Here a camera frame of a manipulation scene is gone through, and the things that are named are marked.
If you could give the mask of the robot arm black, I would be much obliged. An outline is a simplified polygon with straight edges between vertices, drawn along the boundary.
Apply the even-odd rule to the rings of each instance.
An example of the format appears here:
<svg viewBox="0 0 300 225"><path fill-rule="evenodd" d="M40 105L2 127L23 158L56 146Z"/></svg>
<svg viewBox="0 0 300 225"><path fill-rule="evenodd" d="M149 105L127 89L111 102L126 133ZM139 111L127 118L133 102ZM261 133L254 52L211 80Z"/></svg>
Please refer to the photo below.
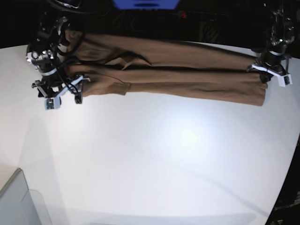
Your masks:
<svg viewBox="0 0 300 225"><path fill-rule="evenodd" d="M277 78L280 87L293 83L288 72L289 60L288 46L296 37L293 25L293 4L291 0L274 0L271 8L272 26L267 32L266 46L260 51L255 62L247 67L247 71L260 72L263 83Z"/></svg>
<svg viewBox="0 0 300 225"><path fill-rule="evenodd" d="M68 76L65 68L78 65L81 61L75 56L85 38L85 32L79 37L74 47L63 52L59 46L68 47L66 31L70 29L69 15L86 14L80 0L49 0L44 10L37 35L26 50L26 60L40 73L41 80L36 80L31 87L36 88L38 97L44 99L46 110L59 109L61 96L66 92L74 95L75 103L83 102L83 83L89 77L79 74Z"/></svg>

